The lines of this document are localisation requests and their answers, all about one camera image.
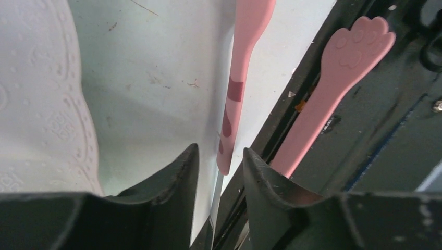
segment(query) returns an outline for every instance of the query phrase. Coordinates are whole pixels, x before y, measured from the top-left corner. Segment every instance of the white plate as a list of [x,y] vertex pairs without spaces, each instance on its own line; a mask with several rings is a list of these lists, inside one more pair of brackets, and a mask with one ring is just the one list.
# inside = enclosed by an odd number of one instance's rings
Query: white plate
[[0,192],[102,190],[65,0],[0,1]]

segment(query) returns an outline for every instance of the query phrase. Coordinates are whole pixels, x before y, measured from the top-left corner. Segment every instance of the pink utensil handle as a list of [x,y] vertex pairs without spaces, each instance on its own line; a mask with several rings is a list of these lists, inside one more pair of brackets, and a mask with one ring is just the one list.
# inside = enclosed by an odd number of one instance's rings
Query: pink utensil handle
[[223,129],[219,138],[216,162],[219,171],[229,174],[238,133],[244,87],[253,48],[267,27],[276,0],[237,0],[234,47],[230,66],[230,79],[224,108]]
[[332,35],[321,58],[321,78],[296,119],[271,166],[289,178],[345,94],[368,74],[395,42],[382,17],[359,18]]

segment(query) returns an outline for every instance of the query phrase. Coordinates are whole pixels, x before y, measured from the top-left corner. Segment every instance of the metal screw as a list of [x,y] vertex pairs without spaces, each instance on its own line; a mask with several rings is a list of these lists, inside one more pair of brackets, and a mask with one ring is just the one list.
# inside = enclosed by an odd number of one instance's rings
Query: metal screw
[[433,112],[442,112],[442,100],[436,101],[433,105]]

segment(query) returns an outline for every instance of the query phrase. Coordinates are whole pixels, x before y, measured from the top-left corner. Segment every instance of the dark pink stripe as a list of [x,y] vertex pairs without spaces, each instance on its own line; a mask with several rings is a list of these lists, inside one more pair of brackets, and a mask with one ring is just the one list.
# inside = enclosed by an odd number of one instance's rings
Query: dark pink stripe
[[227,98],[232,101],[240,102],[242,100],[242,93],[244,92],[244,83],[235,82],[232,77],[229,78],[229,87],[227,88]]
[[224,147],[223,147],[223,143],[222,143],[221,140],[219,140],[219,147],[218,147],[218,150],[219,150],[219,152],[220,152],[221,154],[224,153]]
[[229,117],[227,116],[227,107],[224,107],[224,118],[223,118],[223,135],[229,137],[232,135],[232,125],[230,124]]

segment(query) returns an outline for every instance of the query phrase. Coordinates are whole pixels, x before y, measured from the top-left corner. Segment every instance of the white surface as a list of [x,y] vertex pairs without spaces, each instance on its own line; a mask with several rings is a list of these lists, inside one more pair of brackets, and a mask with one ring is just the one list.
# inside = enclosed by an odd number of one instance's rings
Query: white surface
[[[200,146],[192,240],[210,212],[227,90],[233,0],[69,0],[100,181],[117,194]],[[233,174],[334,0],[279,0],[250,64]]]
[[67,2],[0,1],[0,38],[0,192],[101,195]]

